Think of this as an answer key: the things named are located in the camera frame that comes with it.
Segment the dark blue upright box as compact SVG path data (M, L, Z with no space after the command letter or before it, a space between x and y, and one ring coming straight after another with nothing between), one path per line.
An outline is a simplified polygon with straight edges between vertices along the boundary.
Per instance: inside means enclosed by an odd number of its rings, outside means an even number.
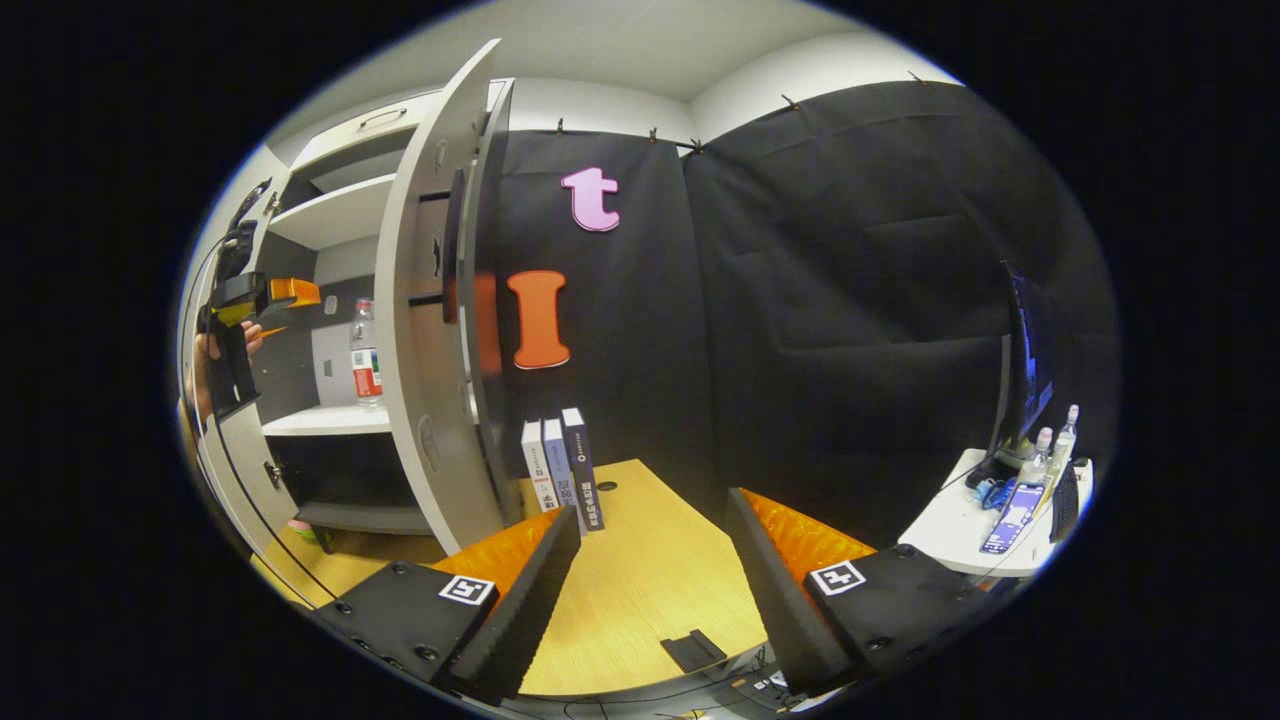
M586 421L577 407L564 407L561 411L561 418L563 423L564 448L568 455L579 515L582 519L584 530L586 533L604 530L605 521L598 497L593 448Z

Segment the clear bottle red label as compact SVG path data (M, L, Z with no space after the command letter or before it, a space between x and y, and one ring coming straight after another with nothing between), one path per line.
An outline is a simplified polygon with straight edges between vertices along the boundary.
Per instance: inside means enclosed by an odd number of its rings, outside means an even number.
M349 355L357 405L374 410L383 406L383 386L375 342L372 300L360 297L349 324Z

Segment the dark computer monitor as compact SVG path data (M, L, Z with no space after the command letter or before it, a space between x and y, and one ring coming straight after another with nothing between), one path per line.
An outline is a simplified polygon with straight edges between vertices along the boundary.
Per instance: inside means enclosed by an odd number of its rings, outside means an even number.
M1034 447L1037 421L1053 396L1056 318L1050 295L1011 261L1001 263L1010 331L1001 338L1001 374L989 456L1019 469Z

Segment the white cabinet door with hinges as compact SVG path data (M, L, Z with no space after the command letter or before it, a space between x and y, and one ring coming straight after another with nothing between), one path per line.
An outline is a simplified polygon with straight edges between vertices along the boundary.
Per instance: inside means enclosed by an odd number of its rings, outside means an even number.
M215 515L229 525L233 538L250 550L252 568L274 582L288 600L314 610L333 601L335 594L301 560L301 539L287 527L298 509L285 483L285 465L274 456L262 432L259 405L264 393L255 375L256 354L251 374L257 398L223 419L210 416L206 430L200 429L186 391L195 361L197 313L209 300L212 286L214 249L247 192L265 179L270 181L270 187L250 211L259 228L248 269L260 272L257 261L273 205L289 179L287 164L269 146L259 145L236 165L230 178L215 192L198 228L180 286L173 340L180 436L195 460L196 486L210 493Z

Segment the white cabinet door black handle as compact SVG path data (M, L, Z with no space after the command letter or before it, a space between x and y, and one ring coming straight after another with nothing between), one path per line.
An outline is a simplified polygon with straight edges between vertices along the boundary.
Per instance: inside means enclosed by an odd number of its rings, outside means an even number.
M458 553L517 523L493 260L477 232L509 124L498 38L429 94L379 232L375 310L393 441L430 533Z

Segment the white open cabinet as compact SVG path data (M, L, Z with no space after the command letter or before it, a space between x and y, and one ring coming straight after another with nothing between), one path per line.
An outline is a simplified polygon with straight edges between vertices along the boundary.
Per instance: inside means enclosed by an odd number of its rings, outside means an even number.
M308 309L308 359L291 364L291 380L259 386L262 432L291 465L291 493L300 518L326 529L431 536L404 475L387 411L357 405L349 355L349 324L357 299L372 300L375 263L392 182L404 150L364 159L311 181L291 179L282 213L268 227L262 265L306 275L323 302ZM483 215L497 202L497 186ZM493 260L499 332L495 254Z

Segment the grey-blue upright box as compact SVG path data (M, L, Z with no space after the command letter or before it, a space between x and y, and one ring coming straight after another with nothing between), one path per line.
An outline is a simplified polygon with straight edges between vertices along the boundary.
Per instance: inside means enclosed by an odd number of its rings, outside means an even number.
M559 497L559 505L576 510L580 533L585 536L586 532L582 527L582 519L579 515L577 497L573 478L570 470L568 455L564 448L562 425L563 423L561 419L544 419L541 428L543 445L547 452L550 477Z

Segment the white side table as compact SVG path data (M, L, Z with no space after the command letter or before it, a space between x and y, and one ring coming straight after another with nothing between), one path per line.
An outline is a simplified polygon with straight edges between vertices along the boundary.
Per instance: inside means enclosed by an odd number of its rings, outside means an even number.
M983 448L968 448L956 461L940 492L916 520L899 537L946 568L973 577L1033 577L1066 544L1051 539L1053 529L1052 489L1042 495L1043 503L1027 521L1010 548L988 553L986 541L1002 512L983 509L974 491L965 486L966 475L983 460Z

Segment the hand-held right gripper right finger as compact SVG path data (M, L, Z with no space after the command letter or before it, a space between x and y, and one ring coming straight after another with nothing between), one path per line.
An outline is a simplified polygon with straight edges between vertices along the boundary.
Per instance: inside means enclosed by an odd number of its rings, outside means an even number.
M823 694L905 673L1001 605L923 550L874 550L740 487L728 492L726 530L795 693Z

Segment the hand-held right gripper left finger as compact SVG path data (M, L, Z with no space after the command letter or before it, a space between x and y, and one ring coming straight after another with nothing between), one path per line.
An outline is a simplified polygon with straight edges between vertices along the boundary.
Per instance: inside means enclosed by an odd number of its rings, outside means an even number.
M389 562L314 620L413 682L497 706L520 692L580 546L573 509L552 509L433 565Z

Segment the black flat holder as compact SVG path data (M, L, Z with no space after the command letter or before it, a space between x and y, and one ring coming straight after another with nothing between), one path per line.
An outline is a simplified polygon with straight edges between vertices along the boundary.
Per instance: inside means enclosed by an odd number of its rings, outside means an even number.
M723 650L698 629L680 638L663 639L660 641L660 647L682 674L700 673L728 659Z

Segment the white cabinet drawer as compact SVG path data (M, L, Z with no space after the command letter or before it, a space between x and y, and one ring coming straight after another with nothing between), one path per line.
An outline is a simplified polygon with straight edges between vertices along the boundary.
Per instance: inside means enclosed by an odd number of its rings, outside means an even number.
M440 138L424 147L425 150L431 150L431 158L440 163L442 170L453 170L467 165L468 158L475 154L475 143L483 132L488 113L497 106L499 94L512 82L512 78L499 78L489 82L485 109L477 114L477 120L468 132L468 138ZM398 102L390 102L384 108L366 111L355 119L344 120L330 129L325 129L302 147L291 167L291 178L293 181L312 181L344 167L351 167L364 159L406 150L420 128L424 128L426 132L443 129L444 120L439 114L439 106L443 104L442 97L443 92L440 90L415 95ZM392 108L408 108L408 111L396 123L357 131L358 123L365 117Z

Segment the white upright box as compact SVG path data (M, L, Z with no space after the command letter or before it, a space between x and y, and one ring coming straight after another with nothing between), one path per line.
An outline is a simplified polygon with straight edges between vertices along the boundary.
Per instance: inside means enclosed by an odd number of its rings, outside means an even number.
M539 420L525 421L521 434L521 448L529 479L532 484L536 506L540 512L545 512L559 507L561 502L550 477L541 428L543 425Z

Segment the smartphone with lit screen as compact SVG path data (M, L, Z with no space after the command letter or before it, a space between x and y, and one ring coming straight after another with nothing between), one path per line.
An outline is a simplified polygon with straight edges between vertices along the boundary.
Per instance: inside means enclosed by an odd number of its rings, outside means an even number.
M1036 511L1046 496L1047 486L1029 486L1010 480L993 486L983 497L984 510L996 510L997 518L989 533L982 541L979 552L992 556L1005 556L1021 542L1025 530L1030 528Z

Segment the black flat remote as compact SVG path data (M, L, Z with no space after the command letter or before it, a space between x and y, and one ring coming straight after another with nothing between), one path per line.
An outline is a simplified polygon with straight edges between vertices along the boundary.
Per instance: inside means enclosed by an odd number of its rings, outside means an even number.
M1080 512L1080 496L1076 468L1068 465L1055 486L1050 509L1050 542L1064 542L1075 529Z

